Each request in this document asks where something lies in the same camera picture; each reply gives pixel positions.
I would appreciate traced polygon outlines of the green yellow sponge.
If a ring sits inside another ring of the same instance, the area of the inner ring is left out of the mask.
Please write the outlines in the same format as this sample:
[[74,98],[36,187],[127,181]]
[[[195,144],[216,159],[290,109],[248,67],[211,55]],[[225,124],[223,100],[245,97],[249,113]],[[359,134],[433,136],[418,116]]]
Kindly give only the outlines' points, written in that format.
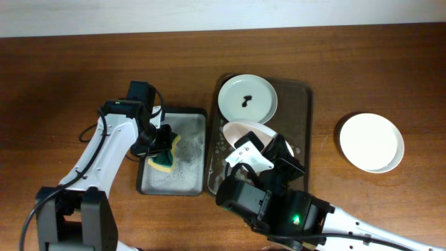
[[171,173],[176,166],[176,155],[175,150],[180,141],[180,135],[176,133],[172,133],[172,145],[171,149],[168,151],[164,151],[161,154],[153,157],[147,158],[146,164],[153,169],[156,169],[161,172]]

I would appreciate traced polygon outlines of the pale green plate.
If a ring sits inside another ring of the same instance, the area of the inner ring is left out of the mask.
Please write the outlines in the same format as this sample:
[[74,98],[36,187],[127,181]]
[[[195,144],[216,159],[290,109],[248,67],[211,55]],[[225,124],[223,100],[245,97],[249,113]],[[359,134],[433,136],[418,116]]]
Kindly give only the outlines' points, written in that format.
[[266,79],[242,74],[230,77],[223,83],[217,105],[221,115],[229,122],[247,119],[264,124],[275,115],[278,97]]

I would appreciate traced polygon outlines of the white plate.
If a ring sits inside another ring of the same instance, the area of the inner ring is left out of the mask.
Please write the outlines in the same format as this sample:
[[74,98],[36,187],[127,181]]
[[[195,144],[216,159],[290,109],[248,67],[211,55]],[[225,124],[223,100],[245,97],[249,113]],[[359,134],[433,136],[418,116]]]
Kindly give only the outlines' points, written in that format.
[[339,131],[345,158],[362,171],[382,174],[397,168],[405,153],[403,135],[389,119],[372,113],[348,118]]

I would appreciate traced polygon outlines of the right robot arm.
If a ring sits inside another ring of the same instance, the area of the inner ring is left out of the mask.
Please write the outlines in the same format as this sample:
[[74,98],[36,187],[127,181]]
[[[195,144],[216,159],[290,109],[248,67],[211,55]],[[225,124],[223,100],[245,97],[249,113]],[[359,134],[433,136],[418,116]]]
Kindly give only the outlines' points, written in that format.
[[282,135],[267,144],[250,131],[237,139],[216,204],[254,232],[287,250],[436,250],[436,246],[385,231],[289,181],[304,175]]

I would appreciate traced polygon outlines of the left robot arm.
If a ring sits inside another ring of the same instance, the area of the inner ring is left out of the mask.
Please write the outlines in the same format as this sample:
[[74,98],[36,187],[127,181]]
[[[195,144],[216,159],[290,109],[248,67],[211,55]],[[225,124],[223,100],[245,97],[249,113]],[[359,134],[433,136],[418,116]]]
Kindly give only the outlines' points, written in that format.
[[159,96],[149,83],[132,81],[124,99],[98,109],[95,132],[75,166],[36,195],[29,216],[36,219],[40,250],[130,250],[119,240],[108,197],[128,153],[144,162],[171,150],[171,128],[153,107]]

